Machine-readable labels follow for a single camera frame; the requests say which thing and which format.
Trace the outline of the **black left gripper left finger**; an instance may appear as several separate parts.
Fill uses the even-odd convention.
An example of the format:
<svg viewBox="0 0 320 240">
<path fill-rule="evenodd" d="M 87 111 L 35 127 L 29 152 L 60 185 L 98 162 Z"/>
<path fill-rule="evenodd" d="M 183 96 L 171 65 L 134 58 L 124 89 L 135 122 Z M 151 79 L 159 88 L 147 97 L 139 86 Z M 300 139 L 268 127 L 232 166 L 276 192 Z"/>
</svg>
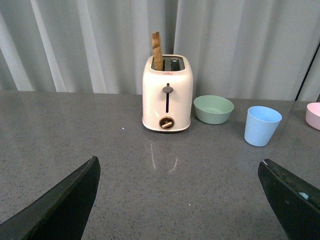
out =
<svg viewBox="0 0 320 240">
<path fill-rule="evenodd" d="M 85 162 L 0 225 L 2 240 L 80 240 L 96 199 L 101 166 Z"/>
</svg>

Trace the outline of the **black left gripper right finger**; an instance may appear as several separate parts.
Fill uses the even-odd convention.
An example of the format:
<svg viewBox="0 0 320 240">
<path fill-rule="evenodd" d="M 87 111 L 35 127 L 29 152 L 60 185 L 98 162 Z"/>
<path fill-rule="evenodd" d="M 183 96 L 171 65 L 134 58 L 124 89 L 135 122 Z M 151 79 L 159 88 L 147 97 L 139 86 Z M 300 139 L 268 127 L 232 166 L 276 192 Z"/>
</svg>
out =
<svg viewBox="0 0 320 240">
<path fill-rule="evenodd" d="M 320 190 L 270 159 L 258 167 L 265 196 L 290 240 L 320 238 Z"/>
</svg>

